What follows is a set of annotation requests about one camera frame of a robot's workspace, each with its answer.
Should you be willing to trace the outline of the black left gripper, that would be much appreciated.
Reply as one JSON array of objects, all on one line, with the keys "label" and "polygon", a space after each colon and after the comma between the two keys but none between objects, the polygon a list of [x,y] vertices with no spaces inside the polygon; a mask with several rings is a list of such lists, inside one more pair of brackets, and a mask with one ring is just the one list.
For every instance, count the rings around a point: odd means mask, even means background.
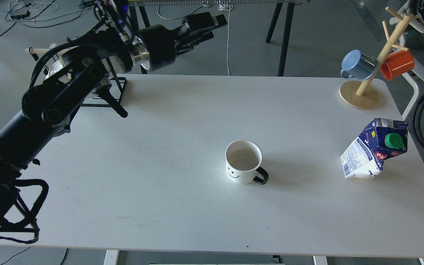
[{"label": "black left gripper", "polygon": [[179,55],[214,38],[213,30],[227,24],[225,15],[205,12],[188,15],[175,29],[153,25],[139,30],[138,42],[146,51],[146,59],[141,63],[143,69],[155,71],[172,64]]}]

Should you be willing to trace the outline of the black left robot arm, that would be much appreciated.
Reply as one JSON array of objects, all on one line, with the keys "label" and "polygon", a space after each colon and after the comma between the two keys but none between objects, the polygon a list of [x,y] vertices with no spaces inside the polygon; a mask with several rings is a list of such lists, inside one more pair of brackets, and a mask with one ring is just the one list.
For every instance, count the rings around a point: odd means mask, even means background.
[{"label": "black left robot arm", "polygon": [[0,129],[0,233],[33,233],[39,238],[39,213],[49,190],[41,179],[20,179],[37,154],[54,137],[69,133],[71,122],[89,95],[94,94],[125,118],[127,111],[110,92],[103,59],[120,59],[125,72],[140,65],[155,71],[176,57],[214,37],[227,24],[225,15],[190,14],[169,30],[153,25],[135,30],[125,9],[126,0],[96,0],[97,24],[81,37],[48,50],[36,63],[21,110]]}]

